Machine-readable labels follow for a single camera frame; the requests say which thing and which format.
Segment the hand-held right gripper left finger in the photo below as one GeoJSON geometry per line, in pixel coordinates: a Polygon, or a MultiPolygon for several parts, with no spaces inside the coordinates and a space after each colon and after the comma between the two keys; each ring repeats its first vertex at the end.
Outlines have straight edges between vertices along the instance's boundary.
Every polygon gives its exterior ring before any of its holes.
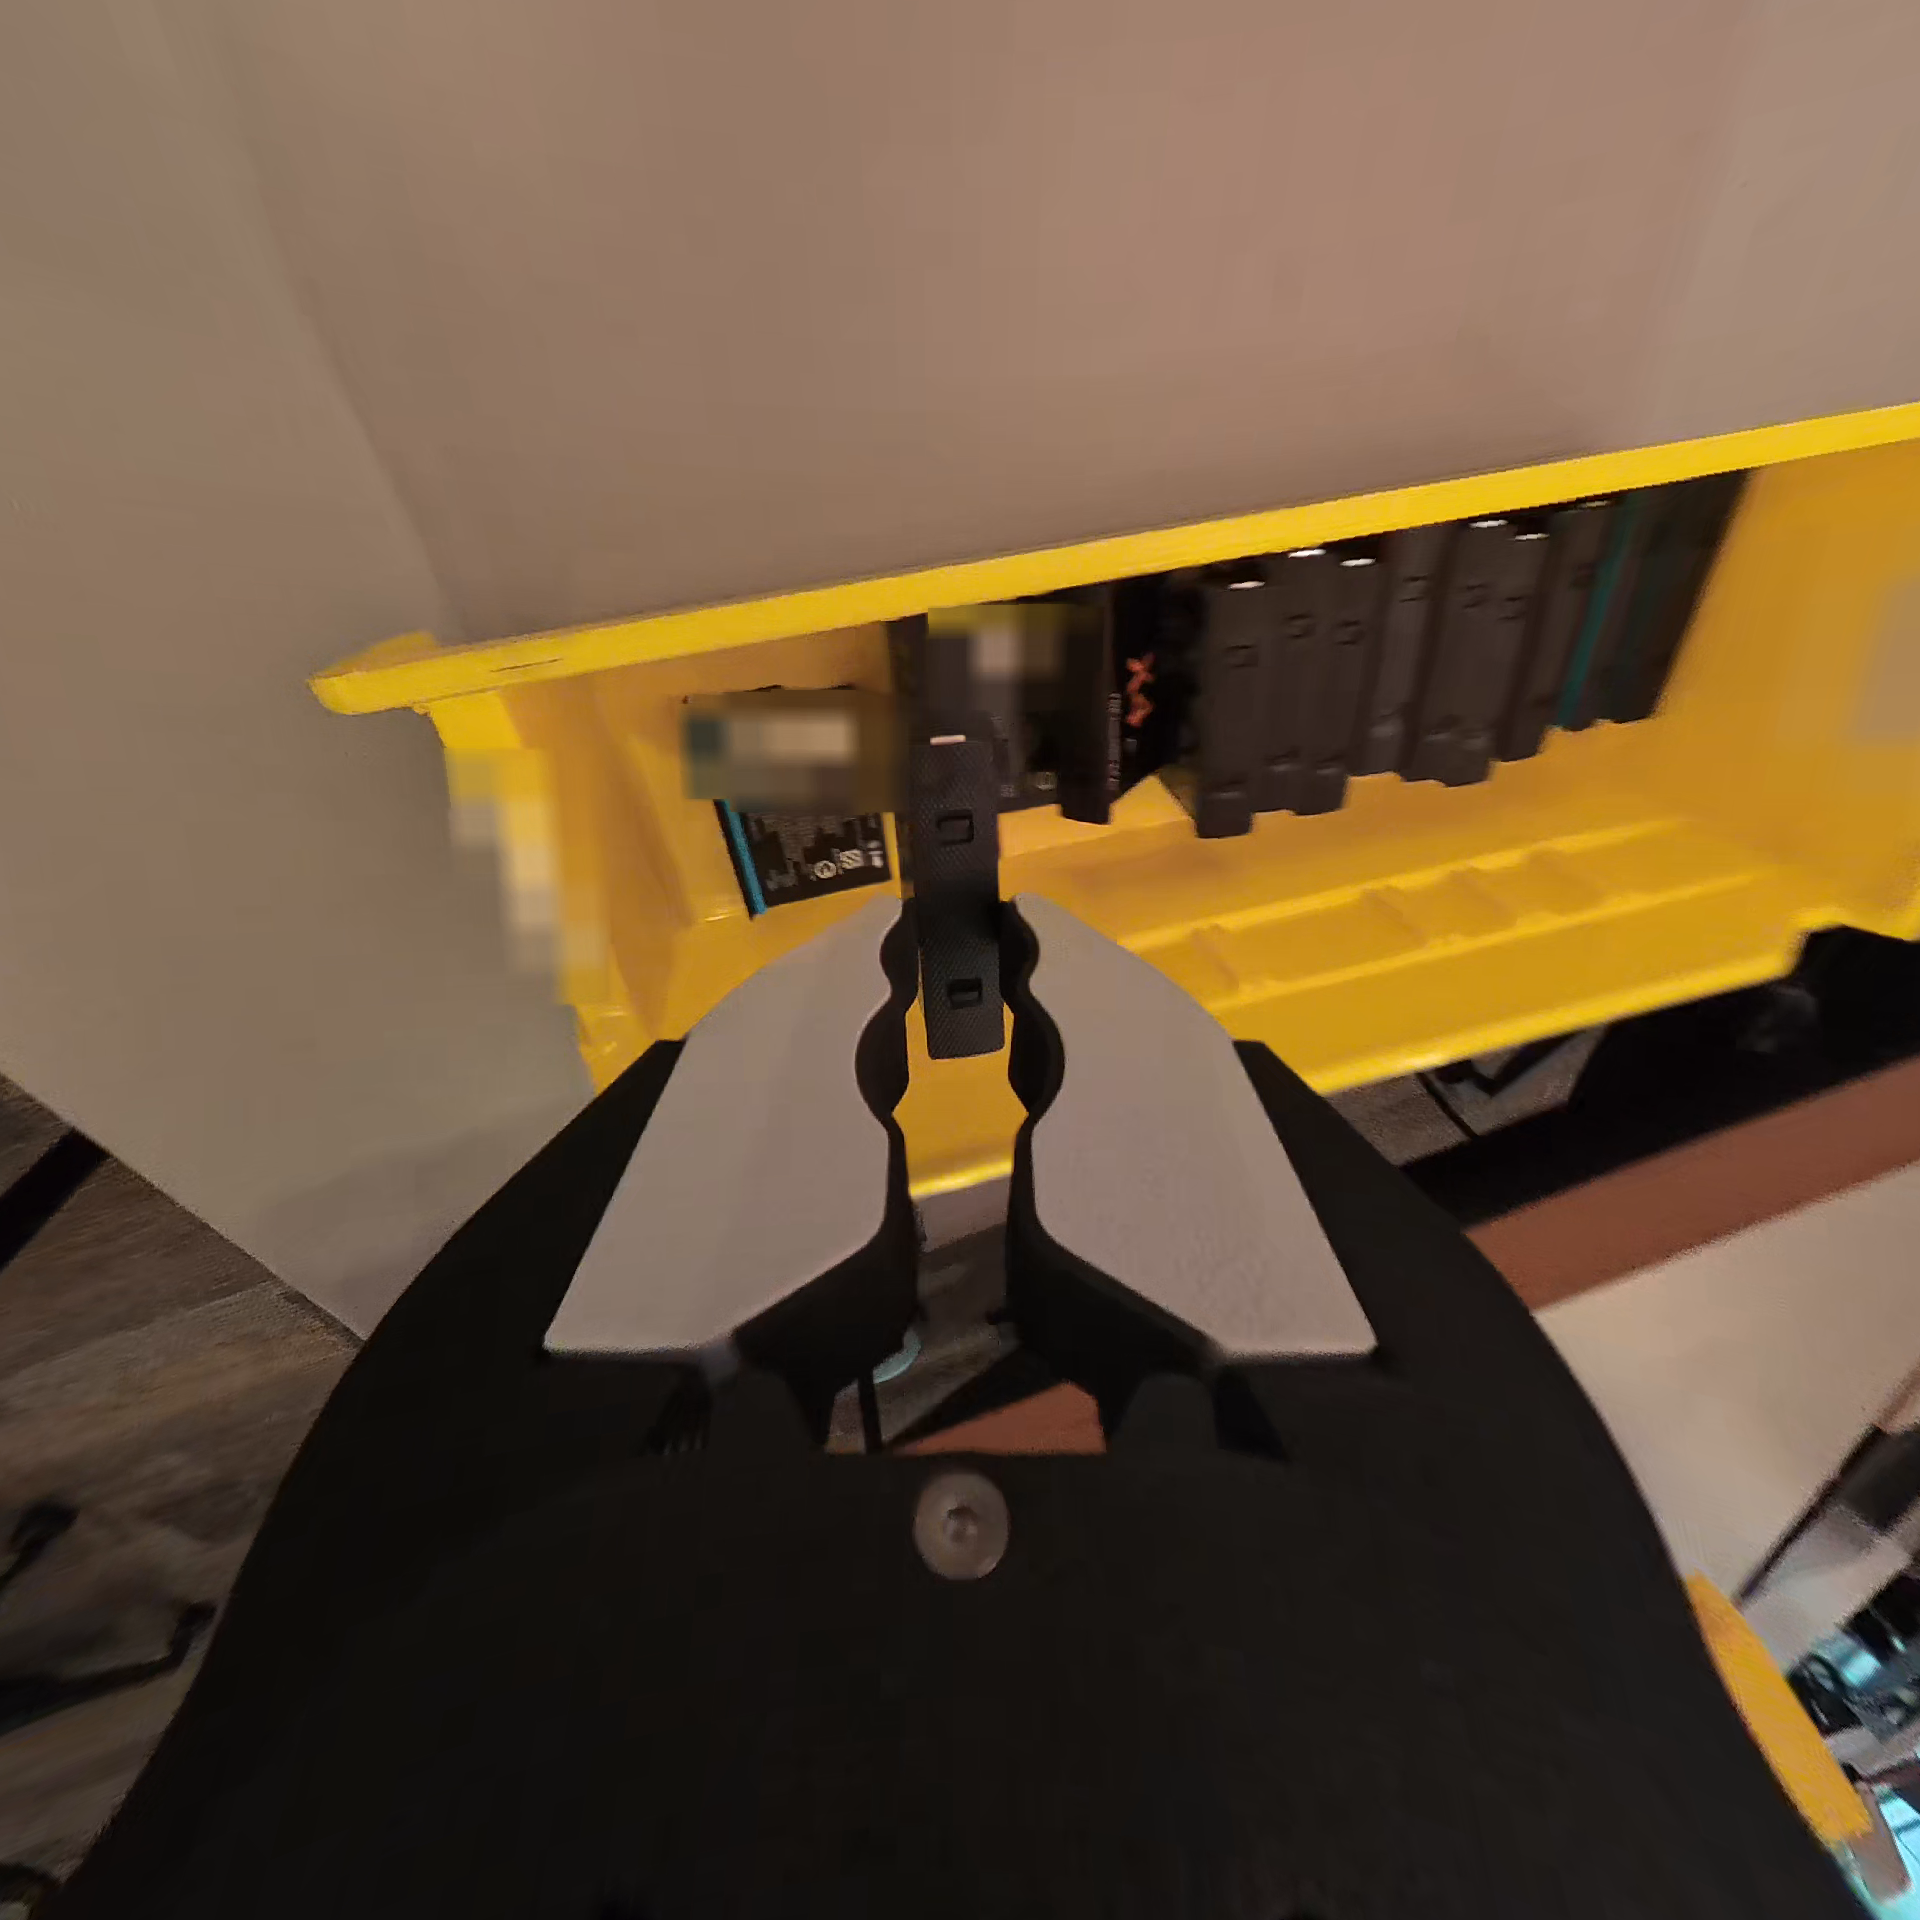
{"type": "Polygon", "coordinates": [[[828,1429],[920,1307],[896,1120],[917,988],[905,902],[876,896],[722,996],[666,1069],[544,1356],[769,1373],[828,1429]]]}

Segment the pile of black batteries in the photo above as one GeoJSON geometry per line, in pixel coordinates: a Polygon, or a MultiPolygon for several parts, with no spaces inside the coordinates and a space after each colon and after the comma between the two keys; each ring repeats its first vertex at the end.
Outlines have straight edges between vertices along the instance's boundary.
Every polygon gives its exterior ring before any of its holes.
{"type": "Polygon", "coordinates": [[[1367,778],[1465,787],[1669,686],[1747,470],[1441,520],[888,624],[888,690],[690,696],[685,788],[760,917],[877,877],[881,816],[956,750],[1000,813],[1109,828],[1159,785],[1203,836],[1367,778]]]}

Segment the yellow plastic bin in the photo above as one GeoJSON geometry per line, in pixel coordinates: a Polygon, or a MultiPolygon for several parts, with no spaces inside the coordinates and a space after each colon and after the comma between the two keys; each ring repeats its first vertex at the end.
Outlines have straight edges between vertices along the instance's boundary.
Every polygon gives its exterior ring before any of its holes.
{"type": "Polygon", "coordinates": [[[681,795],[685,696],[881,686],[889,617],[1736,468],[1751,482],[1645,723],[1554,737],[1485,785],[1365,778],[1337,813],[1211,844],[1159,788],[1109,828],[1009,828],[1017,894],[1333,1093],[1756,985],[1816,930],[1916,937],[1913,402],[572,630],[408,634],[312,689],[335,714],[427,715],[608,1089],[860,905],[749,918],[728,899],[719,828],[681,795]]]}

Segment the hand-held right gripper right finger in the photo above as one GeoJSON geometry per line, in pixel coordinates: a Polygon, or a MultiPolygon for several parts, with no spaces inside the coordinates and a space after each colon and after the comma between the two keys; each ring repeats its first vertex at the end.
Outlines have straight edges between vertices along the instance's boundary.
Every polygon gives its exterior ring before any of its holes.
{"type": "Polygon", "coordinates": [[[1152,1377],[1365,1362],[1377,1325],[1227,1028],[1042,896],[1002,908],[1021,1120],[1007,1304],[1098,1403],[1152,1377]]]}

